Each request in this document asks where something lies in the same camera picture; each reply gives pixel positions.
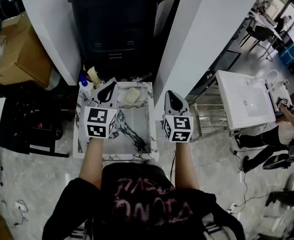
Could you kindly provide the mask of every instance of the faucet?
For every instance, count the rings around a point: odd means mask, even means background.
[[[272,73],[272,72],[275,72],[275,73],[277,74],[277,80],[276,80],[276,83],[274,83],[272,87],[270,87],[269,89],[266,90],[265,93],[267,94],[267,93],[269,93],[272,89],[274,89],[274,88],[277,86],[277,84],[278,84],[278,81],[279,81],[279,72],[278,72],[277,70],[272,69],[272,70],[268,71],[267,73],[263,74],[262,76],[256,76],[256,77],[254,77],[253,79],[247,80],[246,83],[247,83],[247,85],[249,85],[249,86],[253,86],[253,85],[255,85],[256,83],[258,83],[260,80],[263,80],[263,77],[264,77],[265,75],[267,75],[267,74],[269,74],[269,73]]]

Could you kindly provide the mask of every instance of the shoe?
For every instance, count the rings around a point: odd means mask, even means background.
[[[250,169],[248,168],[248,161],[249,156],[246,155],[241,162],[241,169],[245,174],[250,171]]]
[[[242,136],[242,134],[239,134],[239,135],[235,135],[235,140],[236,140],[236,143],[237,143],[237,146],[238,148],[242,149],[243,148],[243,145],[240,144],[240,137]]]
[[[270,205],[271,202],[273,202],[273,203],[276,202],[276,199],[273,198],[273,194],[272,194],[272,192],[269,194],[265,206],[268,207],[268,206]]]

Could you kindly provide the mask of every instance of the person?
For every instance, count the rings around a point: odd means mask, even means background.
[[[61,194],[43,240],[245,240],[240,222],[215,195],[199,190],[187,143],[176,144],[175,187],[154,162],[113,163],[102,170],[102,153],[103,139],[92,138],[79,177]]]
[[[276,200],[281,202],[283,205],[294,207],[294,191],[284,190],[271,192],[266,201],[266,207],[269,206],[271,202],[275,203]]]
[[[291,21],[291,16],[290,15],[281,17],[279,19],[276,19],[276,23],[277,23],[277,26],[275,27],[276,32],[279,34],[283,30],[283,27],[289,21]]]
[[[283,104],[280,105],[280,110],[284,113],[286,120],[275,128],[257,136],[242,134],[235,136],[239,148],[258,148],[267,145],[253,159],[249,159],[249,156],[244,157],[242,161],[244,173],[265,162],[274,152],[288,150],[289,143],[294,140],[294,113],[291,113]]]

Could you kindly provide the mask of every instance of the black pants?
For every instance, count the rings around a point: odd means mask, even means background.
[[[248,163],[246,164],[247,171],[252,170],[265,162],[274,152],[288,149],[287,146],[281,144],[279,141],[278,127],[263,132],[257,136],[242,135],[239,140],[240,144],[246,148],[258,148],[268,145],[253,159],[248,160]]]
[[[272,193],[272,198],[286,206],[294,206],[294,191],[277,191]]]

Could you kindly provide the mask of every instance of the marble tray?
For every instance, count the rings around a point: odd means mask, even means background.
[[[159,160],[156,141],[156,124],[154,120],[154,104],[152,83],[150,82],[118,82],[117,123],[109,139],[104,140],[104,160]],[[132,105],[122,102],[125,92],[131,88],[140,91],[140,97]],[[87,106],[89,100],[79,90],[75,127],[73,135],[73,157],[84,158],[89,138],[84,129],[81,107]]]

